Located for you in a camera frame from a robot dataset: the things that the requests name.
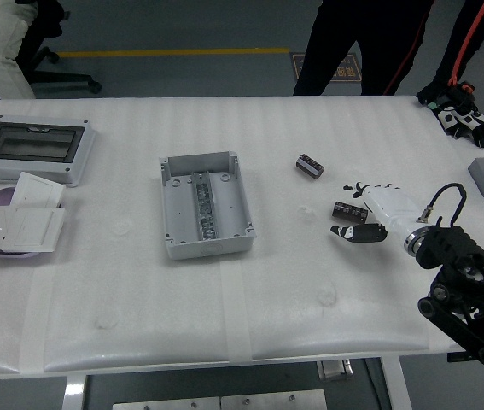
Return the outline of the person's gloved hand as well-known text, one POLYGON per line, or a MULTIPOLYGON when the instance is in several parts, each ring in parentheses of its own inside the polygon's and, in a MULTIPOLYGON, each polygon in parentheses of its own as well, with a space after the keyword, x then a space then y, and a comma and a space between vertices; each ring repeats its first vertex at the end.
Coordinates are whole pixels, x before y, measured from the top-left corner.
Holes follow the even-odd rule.
POLYGON ((484 114, 475 105, 475 87, 468 82, 441 85, 432 82, 417 94, 417 100, 428 107, 451 137, 470 138, 484 148, 484 114))

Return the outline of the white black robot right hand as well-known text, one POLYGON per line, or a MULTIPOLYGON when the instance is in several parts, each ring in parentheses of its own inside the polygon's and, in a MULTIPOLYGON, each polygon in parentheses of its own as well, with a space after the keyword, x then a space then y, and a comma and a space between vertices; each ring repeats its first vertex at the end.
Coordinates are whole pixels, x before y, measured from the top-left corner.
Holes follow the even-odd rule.
POLYGON ((378 243, 394 234, 407 253, 427 232, 428 224, 418 222, 420 208, 400 188, 388 185, 356 183, 354 196, 361 197, 364 205, 376 219, 374 224, 332 226, 330 230, 350 243, 378 243))

